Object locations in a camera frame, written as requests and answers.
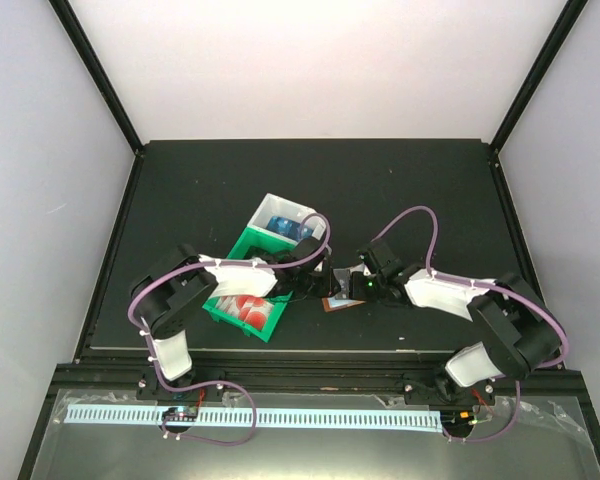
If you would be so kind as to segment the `white bin with blue cards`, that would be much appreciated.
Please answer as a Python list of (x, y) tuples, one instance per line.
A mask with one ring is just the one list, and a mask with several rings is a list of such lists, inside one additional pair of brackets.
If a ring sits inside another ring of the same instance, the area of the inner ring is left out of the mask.
[(313, 208), (272, 193), (264, 196), (247, 227), (293, 245), (308, 237), (320, 240), (326, 232)]

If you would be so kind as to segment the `brown leather card holder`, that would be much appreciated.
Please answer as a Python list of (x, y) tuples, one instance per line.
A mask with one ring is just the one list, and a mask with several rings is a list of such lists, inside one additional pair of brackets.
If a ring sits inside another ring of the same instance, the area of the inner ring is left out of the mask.
[(343, 310), (346, 308), (352, 308), (352, 307), (360, 306), (363, 304), (364, 304), (364, 301), (351, 300), (351, 299), (338, 299), (335, 297), (329, 297), (329, 298), (322, 299), (322, 305), (323, 305), (324, 311), (327, 313)]

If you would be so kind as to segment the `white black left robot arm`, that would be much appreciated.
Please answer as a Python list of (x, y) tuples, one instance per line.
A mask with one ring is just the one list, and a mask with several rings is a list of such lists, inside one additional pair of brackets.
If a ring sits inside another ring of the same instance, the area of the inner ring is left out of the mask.
[(314, 237), (285, 241), (246, 240), (232, 258), (214, 258), (183, 244), (131, 289), (127, 315), (149, 347), (159, 386), (173, 399), (187, 397), (195, 376), (186, 329), (210, 299), (250, 296), (284, 300), (290, 295), (326, 298), (341, 290), (329, 247)]

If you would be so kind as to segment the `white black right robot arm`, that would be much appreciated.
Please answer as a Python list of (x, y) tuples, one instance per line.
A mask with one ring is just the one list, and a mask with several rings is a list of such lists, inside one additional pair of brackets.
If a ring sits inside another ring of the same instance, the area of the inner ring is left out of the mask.
[(477, 343), (455, 353), (434, 379), (437, 396), (456, 403), (474, 384), (491, 378), (525, 379), (564, 354), (564, 329), (518, 275), (497, 280), (407, 267), (382, 239), (358, 251), (363, 267), (351, 273), (349, 298), (438, 310), (471, 323)]

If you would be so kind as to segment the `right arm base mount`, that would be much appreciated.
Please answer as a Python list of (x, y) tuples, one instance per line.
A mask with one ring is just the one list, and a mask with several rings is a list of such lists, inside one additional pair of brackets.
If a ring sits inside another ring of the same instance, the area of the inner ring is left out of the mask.
[(402, 375), (402, 384), (407, 404), (472, 407), (478, 403), (475, 393), (481, 394), (488, 405), (494, 404), (494, 388), (489, 380), (462, 387), (444, 370), (409, 370)]

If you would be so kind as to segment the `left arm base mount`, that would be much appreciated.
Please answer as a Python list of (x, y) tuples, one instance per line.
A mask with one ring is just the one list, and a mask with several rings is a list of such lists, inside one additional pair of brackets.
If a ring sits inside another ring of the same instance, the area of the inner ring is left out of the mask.
[(185, 404), (195, 403), (202, 399), (203, 401), (219, 402), (226, 388), (218, 386), (218, 380), (226, 379), (226, 371), (218, 368), (194, 367), (190, 372), (175, 380), (167, 380), (166, 383), (176, 389), (189, 387), (190, 385), (213, 381), (211, 386), (206, 386), (200, 390), (187, 390), (183, 392), (172, 392), (165, 389), (156, 377), (153, 368), (146, 368), (138, 382), (136, 398), (138, 400), (156, 401), (159, 404), (175, 404), (183, 402)]

